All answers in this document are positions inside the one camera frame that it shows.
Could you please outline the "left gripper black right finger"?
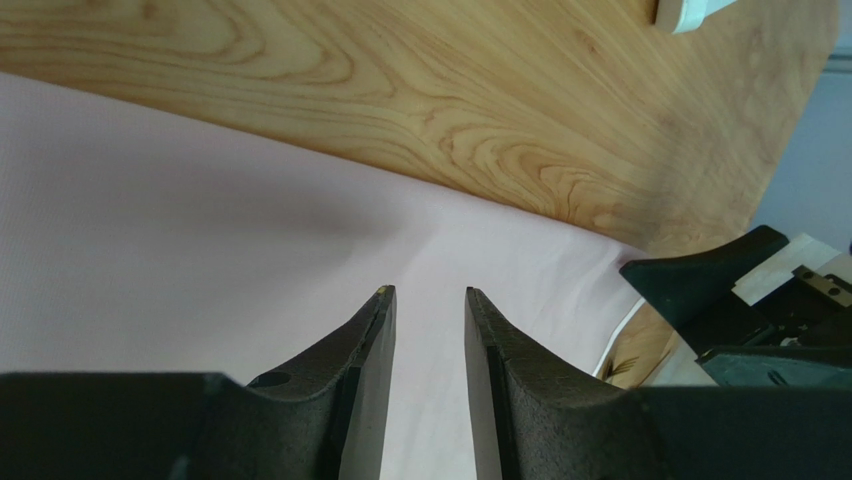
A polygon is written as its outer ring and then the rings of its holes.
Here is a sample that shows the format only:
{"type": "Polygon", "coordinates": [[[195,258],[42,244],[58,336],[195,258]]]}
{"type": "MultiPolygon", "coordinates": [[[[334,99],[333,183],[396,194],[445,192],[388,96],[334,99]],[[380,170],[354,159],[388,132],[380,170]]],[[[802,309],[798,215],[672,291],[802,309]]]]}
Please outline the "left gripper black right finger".
{"type": "Polygon", "coordinates": [[[831,388],[625,390],[465,294],[480,479],[847,479],[851,394],[831,388]]]}

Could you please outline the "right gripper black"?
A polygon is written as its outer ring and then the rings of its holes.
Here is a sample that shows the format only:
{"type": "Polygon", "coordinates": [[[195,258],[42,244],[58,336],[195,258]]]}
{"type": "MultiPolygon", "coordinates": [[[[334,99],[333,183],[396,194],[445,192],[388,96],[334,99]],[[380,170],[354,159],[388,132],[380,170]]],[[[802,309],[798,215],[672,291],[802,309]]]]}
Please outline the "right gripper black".
{"type": "Polygon", "coordinates": [[[789,243],[759,226],[703,253],[629,261],[620,274],[721,386],[851,386],[851,256],[807,234],[789,243]]]}

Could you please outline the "pink cloth napkin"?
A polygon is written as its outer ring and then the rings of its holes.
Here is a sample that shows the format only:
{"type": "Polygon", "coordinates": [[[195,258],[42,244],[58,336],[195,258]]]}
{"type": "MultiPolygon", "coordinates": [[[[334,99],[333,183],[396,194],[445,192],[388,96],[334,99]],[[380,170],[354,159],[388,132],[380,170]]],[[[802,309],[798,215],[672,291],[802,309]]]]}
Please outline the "pink cloth napkin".
{"type": "Polygon", "coordinates": [[[472,479],[465,293],[597,373],[637,251],[333,156],[1,78],[1,368],[246,382],[396,289],[381,475],[472,479]]]}

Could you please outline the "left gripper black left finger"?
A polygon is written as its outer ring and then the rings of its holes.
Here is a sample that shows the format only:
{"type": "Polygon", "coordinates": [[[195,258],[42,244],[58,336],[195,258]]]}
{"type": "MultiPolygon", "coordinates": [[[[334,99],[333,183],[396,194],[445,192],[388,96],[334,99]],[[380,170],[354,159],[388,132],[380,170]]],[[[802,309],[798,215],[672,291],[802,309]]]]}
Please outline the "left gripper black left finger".
{"type": "Polygon", "coordinates": [[[376,479],[395,349],[395,290],[287,362],[221,373],[11,373],[5,479],[376,479]]]}

